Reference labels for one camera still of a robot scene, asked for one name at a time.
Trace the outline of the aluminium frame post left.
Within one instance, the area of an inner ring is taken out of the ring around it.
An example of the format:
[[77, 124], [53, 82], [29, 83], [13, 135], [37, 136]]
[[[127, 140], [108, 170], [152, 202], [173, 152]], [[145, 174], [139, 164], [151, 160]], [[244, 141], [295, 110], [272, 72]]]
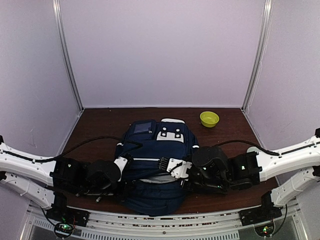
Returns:
[[56, 21], [56, 26], [57, 26], [57, 31], [59, 35], [59, 41], [60, 41], [60, 46], [62, 50], [63, 61], [66, 68], [68, 81], [69, 81], [77, 108], [80, 112], [82, 112], [84, 110], [84, 106], [81, 101], [80, 93], [76, 84], [76, 79], [75, 79], [75, 75], [74, 75], [74, 71], [72, 68], [72, 63], [71, 63], [71, 59], [68, 51], [68, 45], [67, 45], [65, 29], [63, 24], [63, 16], [61, 12], [61, 3], [59, 0], [53, 0], [52, 6], [53, 6], [53, 13]]

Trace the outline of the teal patterned ceramic bowl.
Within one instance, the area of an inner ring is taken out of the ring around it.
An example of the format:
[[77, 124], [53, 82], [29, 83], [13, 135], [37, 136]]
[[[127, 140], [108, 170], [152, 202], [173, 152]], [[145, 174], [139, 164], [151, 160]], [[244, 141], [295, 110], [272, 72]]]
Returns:
[[251, 146], [251, 147], [249, 147], [248, 149], [247, 149], [247, 153], [251, 153], [251, 152], [259, 152], [260, 150], [257, 148], [257, 147], [255, 147], [255, 146]]

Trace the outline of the aluminium frame post right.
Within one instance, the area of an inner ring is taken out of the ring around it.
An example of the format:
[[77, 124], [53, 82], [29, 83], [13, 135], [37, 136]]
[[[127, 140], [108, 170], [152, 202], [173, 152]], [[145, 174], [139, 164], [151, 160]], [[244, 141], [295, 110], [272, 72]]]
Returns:
[[254, 94], [258, 85], [260, 72], [262, 69], [262, 60], [264, 56], [264, 52], [267, 47], [269, 32], [270, 32], [270, 25], [272, 19], [272, 11], [273, 11], [273, 0], [265, 0], [262, 19], [261, 19], [261, 26], [260, 26], [260, 33], [256, 48], [256, 54], [252, 66], [252, 71], [250, 74], [249, 84], [247, 87], [246, 95], [242, 105], [242, 111], [244, 113], [249, 112], [249, 108], [252, 104], [252, 100], [254, 98]]

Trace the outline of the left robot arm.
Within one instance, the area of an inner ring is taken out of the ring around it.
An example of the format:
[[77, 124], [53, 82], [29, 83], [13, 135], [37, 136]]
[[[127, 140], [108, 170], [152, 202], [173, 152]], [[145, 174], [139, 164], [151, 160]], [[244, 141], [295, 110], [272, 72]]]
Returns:
[[72, 218], [64, 193], [79, 196], [115, 195], [123, 175], [133, 159], [130, 155], [114, 161], [83, 162], [57, 156], [39, 156], [23, 152], [0, 141], [0, 183], [45, 210], [51, 210], [61, 222]]

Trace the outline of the aluminium front rail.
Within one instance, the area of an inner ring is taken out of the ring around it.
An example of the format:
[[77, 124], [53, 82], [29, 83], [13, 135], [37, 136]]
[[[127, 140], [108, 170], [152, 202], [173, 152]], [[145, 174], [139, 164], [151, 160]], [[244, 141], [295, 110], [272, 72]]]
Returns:
[[282, 216], [243, 225], [239, 212], [260, 204], [258, 191], [225, 196], [192, 194], [169, 216], [138, 215], [113, 199], [95, 203], [92, 197], [69, 196], [68, 203], [88, 211], [86, 226], [77, 226], [73, 240], [260, 240], [264, 227], [274, 227], [274, 240], [308, 240], [306, 221], [296, 199]]

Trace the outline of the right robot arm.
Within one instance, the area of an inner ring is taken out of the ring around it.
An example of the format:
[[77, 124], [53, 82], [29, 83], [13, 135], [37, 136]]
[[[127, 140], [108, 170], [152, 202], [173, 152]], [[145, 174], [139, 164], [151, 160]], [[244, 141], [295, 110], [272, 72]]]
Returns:
[[311, 138], [270, 151], [252, 144], [246, 153], [228, 158], [223, 143], [200, 147], [188, 160], [161, 158], [160, 170], [180, 180], [181, 188], [202, 194], [225, 194], [246, 190], [275, 176], [297, 171], [285, 183], [265, 193], [256, 210], [259, 220], [268, 220], [276, 208], [285, 206], [320, 180], [320, 130]]

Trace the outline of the aluminium frame post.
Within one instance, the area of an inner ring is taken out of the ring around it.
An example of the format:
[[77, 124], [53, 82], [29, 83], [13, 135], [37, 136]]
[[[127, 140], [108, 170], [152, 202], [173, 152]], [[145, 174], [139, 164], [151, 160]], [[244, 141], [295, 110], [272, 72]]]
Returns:
[[264, 56], [264, 52], [267, 47], [269, 32], [270, 32], [270, 25], [272, 19], [272, 11], [273, 11], [273, 0], [265, 0], [262, 19], [261, 19], [261, 26], [260, 26], [260, 33], [256, 48], [256, 54], [252, 66], [252, 71], [250, 74], [249, 84], [247, 87], [246, 95], [242, 105], [242, 111], [244, 113], [249, 112], [249, 108], [252, 104], [252, 100], [254, 98], [254, 94], [258, 85], [260, 72], [262, 69], [262, 60]]
[[74, 75], [74, 71], [72, 68], [72, 63], [71, 63], [71, 59], [68, 51], [68, 45], [67, 45], [65, 29], [63, 24], [63, 16], [61, 12], [61, 3], [59, 0], [53, 0], [52, 6], [53, 6], [53, 13], [56, 21], [56, 26], [57, 26], [57, 31], [59, 35], [59, 41], [60, 41], [60, 46], [62, 50], [63, 61], [66, 68], [68, 81], [69, 81], [77, 108], [80, 112], [82, 112], [84, 110], [84, 106], [81, 101], [80, 93], [76, 84], [76, 79], [75, 79], [75, 75]]

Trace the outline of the navy blue student backpack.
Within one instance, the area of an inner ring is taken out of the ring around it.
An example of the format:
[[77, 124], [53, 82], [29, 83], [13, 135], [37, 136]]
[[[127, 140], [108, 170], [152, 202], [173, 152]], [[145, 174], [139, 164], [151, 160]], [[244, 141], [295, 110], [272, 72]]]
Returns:
[[114, 154], [130, 160], [121, 176], [122, 205], [150, 217], [174, 213], [187, 195], [181, 187], [182, 169], [198, 148], [196, 136], [181, 119], [133, 122]]

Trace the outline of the lime green bowl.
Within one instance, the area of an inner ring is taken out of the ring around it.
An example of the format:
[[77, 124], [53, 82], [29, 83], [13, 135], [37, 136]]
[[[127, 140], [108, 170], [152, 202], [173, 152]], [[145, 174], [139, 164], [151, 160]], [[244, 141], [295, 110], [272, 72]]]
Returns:
[[204, 111], [199, 115], [200, 123], [206, 128], [215, 127], [220, 121], [220, 117], [212, 111]]

